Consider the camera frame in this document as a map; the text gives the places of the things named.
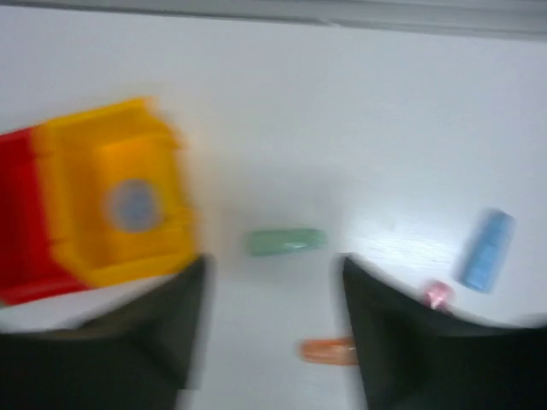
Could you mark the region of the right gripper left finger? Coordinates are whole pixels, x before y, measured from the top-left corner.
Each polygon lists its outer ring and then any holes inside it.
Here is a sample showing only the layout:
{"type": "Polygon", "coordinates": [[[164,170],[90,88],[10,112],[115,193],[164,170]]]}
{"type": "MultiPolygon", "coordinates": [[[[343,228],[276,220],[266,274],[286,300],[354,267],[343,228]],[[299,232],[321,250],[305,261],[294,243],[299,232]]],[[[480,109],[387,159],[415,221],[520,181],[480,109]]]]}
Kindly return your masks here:
{"type": "Polygon", "coordinates": [[[3,409],[173,409],[190,387],[211,259],[73,329],[2,333],[3,409]]]}

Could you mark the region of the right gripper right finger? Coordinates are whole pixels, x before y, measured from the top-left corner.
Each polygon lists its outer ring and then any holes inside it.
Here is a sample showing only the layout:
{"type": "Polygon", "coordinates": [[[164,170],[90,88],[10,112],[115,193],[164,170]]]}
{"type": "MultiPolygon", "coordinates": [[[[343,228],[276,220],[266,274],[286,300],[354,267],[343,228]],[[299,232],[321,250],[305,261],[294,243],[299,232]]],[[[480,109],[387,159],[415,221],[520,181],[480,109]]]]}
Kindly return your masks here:
{"type": "Polygon", "coordinates": [[[432,310],[344,256],[341,278],[369,409],[544,409],[546,327],[432,310]]]}

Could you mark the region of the blue correction tape case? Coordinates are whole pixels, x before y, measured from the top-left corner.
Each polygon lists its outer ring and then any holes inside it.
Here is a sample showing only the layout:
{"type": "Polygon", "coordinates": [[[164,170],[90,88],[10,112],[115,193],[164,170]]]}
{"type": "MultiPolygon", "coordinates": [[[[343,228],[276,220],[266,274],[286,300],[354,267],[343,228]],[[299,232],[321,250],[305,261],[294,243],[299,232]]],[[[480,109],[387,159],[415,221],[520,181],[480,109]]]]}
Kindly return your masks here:
{"type": "Polygon", "coordinates": [[[496,282],[513,236],[515,219],[500,209],[489,209],[468,243],[456,275],[467,289],[487,294],[496,282]]]}

